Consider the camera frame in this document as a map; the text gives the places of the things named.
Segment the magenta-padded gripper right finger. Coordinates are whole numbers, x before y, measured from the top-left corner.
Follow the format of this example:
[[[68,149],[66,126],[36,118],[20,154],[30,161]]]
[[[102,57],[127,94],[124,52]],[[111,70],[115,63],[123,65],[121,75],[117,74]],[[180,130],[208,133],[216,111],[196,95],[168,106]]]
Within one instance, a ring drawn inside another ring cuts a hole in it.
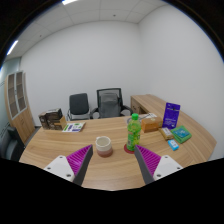
[[[170,156],[159,156],[140,145],[135,146],[134,155],[138,161],[145,184],[150,184],[182,169],[182,166]]]

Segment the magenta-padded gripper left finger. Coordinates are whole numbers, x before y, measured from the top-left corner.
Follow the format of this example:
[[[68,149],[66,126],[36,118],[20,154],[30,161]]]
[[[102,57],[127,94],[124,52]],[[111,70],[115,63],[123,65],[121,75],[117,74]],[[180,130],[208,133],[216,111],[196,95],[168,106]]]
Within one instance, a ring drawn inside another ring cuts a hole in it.
[[[88,145],[68,156],[59,155],[44,170],[81,186],[92,155],[93,145]]]

